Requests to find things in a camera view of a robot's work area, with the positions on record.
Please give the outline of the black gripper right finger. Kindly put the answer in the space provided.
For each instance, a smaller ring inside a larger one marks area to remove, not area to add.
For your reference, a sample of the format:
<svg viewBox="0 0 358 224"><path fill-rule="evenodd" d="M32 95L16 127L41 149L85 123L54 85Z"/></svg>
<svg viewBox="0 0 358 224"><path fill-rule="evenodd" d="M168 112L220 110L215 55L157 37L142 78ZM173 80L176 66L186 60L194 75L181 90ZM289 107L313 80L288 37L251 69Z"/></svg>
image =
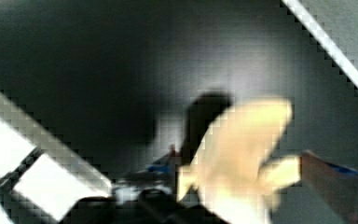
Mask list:
<svg viewBox="0 0 358 224"><path fill-rule="evenodd" d="M302 180L347 224L358 224L358 172L324 161L309 150L300 160Z"/></svg>

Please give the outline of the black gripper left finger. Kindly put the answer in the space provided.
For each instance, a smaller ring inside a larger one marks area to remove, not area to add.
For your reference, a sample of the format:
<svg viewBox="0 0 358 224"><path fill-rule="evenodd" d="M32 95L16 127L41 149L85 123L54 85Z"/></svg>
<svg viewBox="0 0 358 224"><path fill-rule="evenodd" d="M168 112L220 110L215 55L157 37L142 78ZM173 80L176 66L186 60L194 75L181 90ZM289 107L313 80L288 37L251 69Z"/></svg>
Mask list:
<svg viewBox="0 0 358 224"><path fill-rule="evenodd" d="M181 165L189 165L210 124L232 105L232 97L221 91L210 91L199 96L186 110L184 140L179 156Z"/></svg>

